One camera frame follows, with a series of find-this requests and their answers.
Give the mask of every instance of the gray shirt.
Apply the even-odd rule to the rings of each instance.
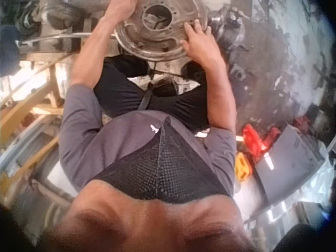
[[[174,117],[160,111],[133,111],[102,124],[102,109],[92,89],[71,86],[59,139],[60,161],[65,174],[77,190],[114,161],[146,145],[166,117],[193,150],[233,195],[236,155],[235,135],[212,127],[204,144]]]

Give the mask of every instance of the black mesh vest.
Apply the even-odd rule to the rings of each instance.
[[[115,161],[95,180],[103,180],[139,200],[184,204],[207,196],[228,196],[215,174],[166,118],[155,137]]]

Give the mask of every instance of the man's left hand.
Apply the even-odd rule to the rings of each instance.
[[[138,0],[111,0],[105,17],[117,23],[128,19],[135,11]]]

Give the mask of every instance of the red object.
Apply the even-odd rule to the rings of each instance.
[[[262,156],[268,152],[279,135],[281,135],[281,131],[278,128],[273,127],[267,134],[266,138],[261,140],[257,131],[251,126],[251,124],[247,124],[243,128],[244,142],[256,162],[258,162]]]
[[[248,151],[255,157],[260,156],[263,143],[251,124],[247,124],[243,128],[243,138]]]
[[[278,128],[276,127],[271,128],[266,138],[262,141],[267,151],[272,147],[273,143],[280,135],[281,131]]]

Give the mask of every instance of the hand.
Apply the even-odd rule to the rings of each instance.
[[[109,7],[106,10],[105,17],[115,20],[116,23],[125,21],[135,11],[138,0],[111,0]]]
[[[187,55],[204,69],[211,68],[214,64],[223,63],[218,44],[211,34],[211,27],[208,26],[205,33],[202,30],[200,21],[195,20],[195,30],[190,24],[185,23],[184,29],[189,38],[189,42],[181,40],[181,44]]]

